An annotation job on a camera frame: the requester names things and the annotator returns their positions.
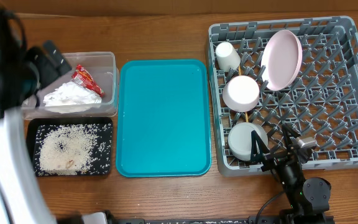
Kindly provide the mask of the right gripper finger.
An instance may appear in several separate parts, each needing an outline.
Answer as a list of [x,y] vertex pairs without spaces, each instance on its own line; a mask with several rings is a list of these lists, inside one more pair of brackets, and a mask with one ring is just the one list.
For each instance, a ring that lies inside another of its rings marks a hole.
[[270,154],[270,150],[267,148],[263,140],[258,135],[257,131],[252,131],[251,134],[251,162],[262,162],[266,154]]
[[282,124],[282,133],[287,152],[295,152],[300,149],[301,146],[296,140],[296,138],[300,137],[300,134],[291,125],[287,123]]

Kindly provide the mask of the grey bowl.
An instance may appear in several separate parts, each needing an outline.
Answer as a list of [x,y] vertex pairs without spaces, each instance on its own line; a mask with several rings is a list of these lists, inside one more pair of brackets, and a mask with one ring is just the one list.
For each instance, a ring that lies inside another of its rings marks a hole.
[[252,141],[251,132],[256,131],[263,140],[264,144],[268,145],[267,133],[258,124],[254,123],[239,123],[236,124],[229,132],[227,142],[229,148],[234,156],[243,161],[250,161]]

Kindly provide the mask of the red snack wrapper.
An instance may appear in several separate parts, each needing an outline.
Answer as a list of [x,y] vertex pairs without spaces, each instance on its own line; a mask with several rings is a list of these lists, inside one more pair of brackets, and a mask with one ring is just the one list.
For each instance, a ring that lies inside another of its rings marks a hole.
[[75,71],[71,76],[71,79],[77,85],[95,92],[100,97],[103,97],[105,95],[104,91],[96,83],[91,74],[85,69],[85,67],[80,64],[76,66]]

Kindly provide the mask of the white tissue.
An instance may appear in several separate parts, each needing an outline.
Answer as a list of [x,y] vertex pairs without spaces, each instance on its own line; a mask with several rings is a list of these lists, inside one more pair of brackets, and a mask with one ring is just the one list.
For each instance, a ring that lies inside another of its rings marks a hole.
[[73,81],[63,83],[55,91],[44,96],[43,103],[48,111],[55,113],[77,113],[91,109],[88,104],[102,102],[95,92],[84,88]]

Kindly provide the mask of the pink bowl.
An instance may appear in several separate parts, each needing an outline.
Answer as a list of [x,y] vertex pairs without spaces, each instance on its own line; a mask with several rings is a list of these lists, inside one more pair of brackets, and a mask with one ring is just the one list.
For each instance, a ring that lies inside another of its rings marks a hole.
[[253,78],[237,76],[223,88],[223,101],[231,110],[247,112],[257,106],[259,91],[259,85]]

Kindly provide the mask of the pink plate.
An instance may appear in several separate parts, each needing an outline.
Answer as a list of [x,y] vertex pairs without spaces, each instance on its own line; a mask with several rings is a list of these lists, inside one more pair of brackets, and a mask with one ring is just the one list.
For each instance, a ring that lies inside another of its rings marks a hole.
[[261,66],[262,80],[269,90],[286,88],[297,77],[302,63],[302,48],[298,37],[289,30],[280,30],[267,42]]

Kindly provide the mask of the wooden chopstick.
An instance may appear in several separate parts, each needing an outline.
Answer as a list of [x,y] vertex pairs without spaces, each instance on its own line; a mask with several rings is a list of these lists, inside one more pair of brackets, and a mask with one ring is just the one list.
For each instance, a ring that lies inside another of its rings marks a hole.
[[[242,72],[241,72],[241,66],[240,65],[238,66],[238,72],[239,72],[239,76],[241,76]],[[244,115],[245,115],[246,122],[248,123],[249,119],[248,119],[247,111],[244,112]]]

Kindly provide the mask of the cream cup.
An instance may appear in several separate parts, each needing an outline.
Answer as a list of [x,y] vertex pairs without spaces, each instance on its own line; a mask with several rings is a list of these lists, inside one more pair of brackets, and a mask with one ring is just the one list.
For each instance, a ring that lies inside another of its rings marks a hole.
[[222,42],[216,47],[216,58],[219,68],[224,72],[230,69],[237,69],[240,65],[241,59],[233,45],[229,42]]

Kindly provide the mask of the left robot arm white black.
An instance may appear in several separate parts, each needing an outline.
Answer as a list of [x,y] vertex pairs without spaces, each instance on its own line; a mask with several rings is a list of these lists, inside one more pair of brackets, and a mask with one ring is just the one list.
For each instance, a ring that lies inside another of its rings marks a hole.
[[10,22],[24,26],[0,8],[0,223],[56,223],[40,192],[24,139],[23,101],[71,70],[54,43],[27,47]]

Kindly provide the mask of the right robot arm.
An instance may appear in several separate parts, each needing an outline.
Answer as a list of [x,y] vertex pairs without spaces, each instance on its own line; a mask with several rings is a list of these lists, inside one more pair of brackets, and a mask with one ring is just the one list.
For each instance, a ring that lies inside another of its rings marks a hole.
[[312,137],[303,137],[289,125],[282,125],[285,150],[270,151],[256,131],[251,136],[252,162],[262,164],[262,171],[269,171],[283,190],[269,199],[255,216],[258,223],[265,207],[285,194],[289,209],[281,210],[274,223],[334,223],[333,217],[324,213],[329,210],[331,184],[323,178],[304,176],[302,165],[309,161],[317,142]]

